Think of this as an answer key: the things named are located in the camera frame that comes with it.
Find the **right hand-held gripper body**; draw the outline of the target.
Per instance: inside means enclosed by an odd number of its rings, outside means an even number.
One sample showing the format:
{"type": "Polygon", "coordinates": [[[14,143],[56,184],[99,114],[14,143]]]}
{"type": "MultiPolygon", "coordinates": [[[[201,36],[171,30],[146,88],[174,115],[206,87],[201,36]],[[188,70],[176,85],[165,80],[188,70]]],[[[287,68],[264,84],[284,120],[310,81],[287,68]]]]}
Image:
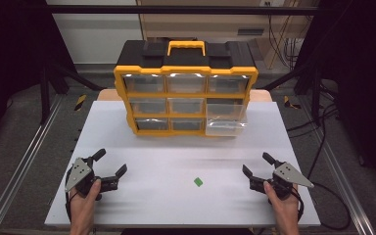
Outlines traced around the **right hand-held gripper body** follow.
{"type": "Polygon", "coordinates": [[[310,182],[304,175],[296,170],[287,162],[274,161],[270,163],[274,165],[272,178],[263,179],[253,176],[249,170],[250,189],[265,194],[263,182],[267,181],[280,200],[286,200],[292,194],[293,184],[302,185],[307,188],[313,188],[314,184],[310,182]]]}

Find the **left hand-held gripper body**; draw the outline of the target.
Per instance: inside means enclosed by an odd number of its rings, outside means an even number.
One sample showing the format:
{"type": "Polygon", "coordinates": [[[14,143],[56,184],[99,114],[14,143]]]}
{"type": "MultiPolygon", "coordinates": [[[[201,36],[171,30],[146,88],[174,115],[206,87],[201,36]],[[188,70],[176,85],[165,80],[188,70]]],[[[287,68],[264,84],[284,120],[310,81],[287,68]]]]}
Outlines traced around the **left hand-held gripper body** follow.
{"type": "Polygon", "coordinates": [[[80,196],[86,197],[97,180],[101,180],[100,193],[97,200],[102,198],[102,193],[115,191],[118,188],[118,175],[109,177],[99,177],[95,175],[93,164],[98,162],[100,157],[77,158],[72,167],[68,170],[66,178],[66,198],[70,198],[70,191],[75,189],[80,196]]]}

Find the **large clear plastic drawer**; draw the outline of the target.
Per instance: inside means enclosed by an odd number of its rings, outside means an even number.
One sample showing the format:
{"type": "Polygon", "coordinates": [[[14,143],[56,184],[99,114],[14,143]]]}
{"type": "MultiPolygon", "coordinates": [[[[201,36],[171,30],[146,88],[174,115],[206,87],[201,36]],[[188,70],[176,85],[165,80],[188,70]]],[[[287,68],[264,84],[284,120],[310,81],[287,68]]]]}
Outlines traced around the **large clear plastic drawer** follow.
{"type": "Polygon", "coordinates": [[[243,104],[206,105],[207,136],[238,136],[247,127],[247,108],[243,104]]]}

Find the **yellow black organizer case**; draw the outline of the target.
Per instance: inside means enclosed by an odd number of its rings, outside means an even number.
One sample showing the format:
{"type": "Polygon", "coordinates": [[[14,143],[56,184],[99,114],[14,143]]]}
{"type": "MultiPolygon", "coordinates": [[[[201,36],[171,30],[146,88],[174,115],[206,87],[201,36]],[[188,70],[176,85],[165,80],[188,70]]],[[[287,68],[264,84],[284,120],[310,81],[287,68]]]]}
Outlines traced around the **yellow black organizer case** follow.
{"type": "MultiPolygon", "coordinates": [[[[123,74],[247,74],[251,77],[247,95],[256,83],[259,71],[249,45],[242,41],[209,43],[205,41],[148,42],[129,40],[123,45],[114,68],[117,94],[122,99],[120,87],[123,74]]],[[[199,134],[166,134],[199,135],[199,134]]]]}

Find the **person's left hand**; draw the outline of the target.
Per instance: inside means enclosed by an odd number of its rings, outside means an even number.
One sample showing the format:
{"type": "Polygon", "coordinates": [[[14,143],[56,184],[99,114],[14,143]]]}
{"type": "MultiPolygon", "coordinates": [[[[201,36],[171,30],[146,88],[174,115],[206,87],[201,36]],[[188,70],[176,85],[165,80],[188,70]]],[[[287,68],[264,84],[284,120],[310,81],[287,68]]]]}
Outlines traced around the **person's left hand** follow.
{"type": "Polygon", "coordinates": [[[70,215],[71,218],[77,219],[82,215],[92,215],[96,198],[100,193],[101,180],[97,179],[91,186],[89,193],[82,197],[73,187],[70,190],[70,215]]]}

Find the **person's right hand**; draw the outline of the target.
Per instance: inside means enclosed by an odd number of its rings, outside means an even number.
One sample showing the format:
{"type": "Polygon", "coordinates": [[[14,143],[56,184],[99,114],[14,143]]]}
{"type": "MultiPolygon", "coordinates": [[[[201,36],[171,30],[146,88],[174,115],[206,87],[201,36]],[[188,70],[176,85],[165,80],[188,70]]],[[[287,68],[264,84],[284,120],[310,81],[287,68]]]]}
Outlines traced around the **person's right hand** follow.
{"type": "Polygon", "coordinates": [[[277,217],[295,218],[298,216],[299,200],[295,196],[280,200],[274,188],[267,181],[263,182],[263,187],[277,217]]]}

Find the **yellow black hazard tape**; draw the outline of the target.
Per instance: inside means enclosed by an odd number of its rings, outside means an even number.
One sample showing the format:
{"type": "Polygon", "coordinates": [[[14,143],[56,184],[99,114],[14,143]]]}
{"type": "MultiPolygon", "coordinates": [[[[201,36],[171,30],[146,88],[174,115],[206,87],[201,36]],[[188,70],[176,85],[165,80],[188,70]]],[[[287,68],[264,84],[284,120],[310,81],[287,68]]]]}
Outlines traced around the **yellow black hazard tape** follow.
{"type": "Polygon", "coordinates": [[[301,105],[292,104],[288,96],[284,96],[284,107],[285,108],[293,108],[293,109],[301,109],[301,105]]]}
{"type": "Polygon", "coordinates": [[[81,109],[86,97],[87,96],[85,94],[82,94],[78,97],[77,102],[76,102],[75,107],[74,107],[75,111],[79,111],[81,109]]]}

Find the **wooden table under board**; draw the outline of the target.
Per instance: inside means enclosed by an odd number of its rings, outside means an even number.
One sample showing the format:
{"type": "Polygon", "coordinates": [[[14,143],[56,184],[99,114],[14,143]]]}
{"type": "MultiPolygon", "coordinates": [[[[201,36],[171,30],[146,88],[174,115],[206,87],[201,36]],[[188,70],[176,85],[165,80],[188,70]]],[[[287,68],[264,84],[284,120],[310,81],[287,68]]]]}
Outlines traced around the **wooden table under board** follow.
{"type": "MultiPolygon", "coordinates": [[[[250,92],[252,102],[271,102],[272,97],[267,90],[253,89],[250,92]]],[[[121,97],[115,89],[103,89],[97,98],[98,101],[121,101],[121,97]]]]}

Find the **set of small clear drawers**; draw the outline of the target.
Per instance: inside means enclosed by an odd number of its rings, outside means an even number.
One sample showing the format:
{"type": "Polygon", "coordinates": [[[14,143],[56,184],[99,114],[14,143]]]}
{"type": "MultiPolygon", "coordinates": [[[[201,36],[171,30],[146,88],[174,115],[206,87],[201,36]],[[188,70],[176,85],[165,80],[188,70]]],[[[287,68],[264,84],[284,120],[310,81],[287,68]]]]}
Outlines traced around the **set of small clear drawers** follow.
{"type": "Polygon", "coordinates": [[[128,123],[140,135],[206,135],[206,105],[247,108],[251,81],[247,74],[128,73],[120,78],[128,123]]]}

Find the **black curtain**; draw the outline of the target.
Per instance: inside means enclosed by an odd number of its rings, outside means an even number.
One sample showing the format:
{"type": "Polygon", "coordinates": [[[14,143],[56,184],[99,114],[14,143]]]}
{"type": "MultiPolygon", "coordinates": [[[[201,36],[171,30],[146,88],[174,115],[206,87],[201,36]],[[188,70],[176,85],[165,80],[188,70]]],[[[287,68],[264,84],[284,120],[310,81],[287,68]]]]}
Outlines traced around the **black curtain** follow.
{"type": "Polygon", "coordinates": [[[360,153],[376,169],[376,0],[318,0],[297,65],[338,84],[338,104],[360,153]]]}
{"type": "Polygon", "coordinates": [[[45,66],[74,71],[46,0],[0,0],[0,120],[15,93],[39,83],[45,66]]]}

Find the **aluminium floor rail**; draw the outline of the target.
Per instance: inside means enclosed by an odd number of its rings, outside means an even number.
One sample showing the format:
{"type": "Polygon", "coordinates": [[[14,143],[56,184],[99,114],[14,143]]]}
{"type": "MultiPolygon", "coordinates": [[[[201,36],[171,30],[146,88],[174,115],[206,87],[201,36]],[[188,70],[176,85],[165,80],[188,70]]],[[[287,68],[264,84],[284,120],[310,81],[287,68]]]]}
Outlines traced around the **aluminium floor rail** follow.
{"type": "Polygon", "coordinates": [[[319,143],[316,156],[319,158],[320,155],[323,155],[336,187],[350,211],[352,223],[355,226],[358,235],[376,235],[376,232],[368,216],[366,215],[358,196],[356,195],[350,181],[342,170],[335,154],[332,151],[332,148],[326,140],[326,127],[324,125],[321,125],[320,127],[316,125],[315,118],[311,116],[311,104],[308,98],[300,96],[299,101],[302,104],[306,116],[314,121],[312,126],[314,128],[314,134],[317,142],[319,143]]]}
{"type": "Polygon", "coordinates": [[[12,204],[15,196],[17,195],[26,174],[29,171],[30,166],[32,165],[45,137],[58,114],[60,107],[65,100],[65,95],[57,94],[54,98],[54,101],[50,108],[50,113],[47,119],[39,125],[36,130],[32,140],[30,141],[23,157],[18,164],[15,172],[13,173],[11,179],[6,185],[5,190],[3,191],[0,197],[0,225],[12,204]]]}

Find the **black metal frame strut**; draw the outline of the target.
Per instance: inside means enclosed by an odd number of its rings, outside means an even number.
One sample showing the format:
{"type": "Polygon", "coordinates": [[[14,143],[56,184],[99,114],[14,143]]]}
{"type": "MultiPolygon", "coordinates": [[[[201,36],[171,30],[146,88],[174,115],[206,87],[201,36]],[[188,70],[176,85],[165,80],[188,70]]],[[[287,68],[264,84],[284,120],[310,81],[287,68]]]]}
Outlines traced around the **black metal frame strut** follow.
{"type": "Polygon", "coordinates": [[[298,82],[294,88],[296,94],[303,95],[307,93],[308,89],[311,89],[310,115],[316,124],[320,124],[319,100],[321,78],[315,62],[306,62],[299,67],[295,67],[280,78],[264,85],[262,89],[270,91],[294,77],[298,78],[298,82]]]}
{"type": "Polygon", "coordinates": [[[57,64],[44,66],[40,71],[41,94],[41,124],[44,124],[50,116],[49,85],[52,85],[57,94],[67,94],[70,87],[65,78],[69,77],[93,91],[102,91],[99,86],[79,75],[76,71],[68,70],[57,64]]]}

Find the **black horizontal frame bar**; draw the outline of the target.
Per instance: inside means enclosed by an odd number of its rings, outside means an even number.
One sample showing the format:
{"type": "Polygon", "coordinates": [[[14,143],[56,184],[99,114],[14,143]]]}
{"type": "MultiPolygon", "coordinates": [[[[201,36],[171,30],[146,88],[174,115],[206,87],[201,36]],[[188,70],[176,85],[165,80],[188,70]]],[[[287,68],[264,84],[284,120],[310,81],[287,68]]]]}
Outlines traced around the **black horizontal frame bar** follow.
{"type": "Polygon", "coordinates": [[[234,7],[234,6],[96,6],[96,5],[48,5],[46,10],[54,14],[179,14],[179,15],[276,15],[315,16],[317,7],[234,7]]]}

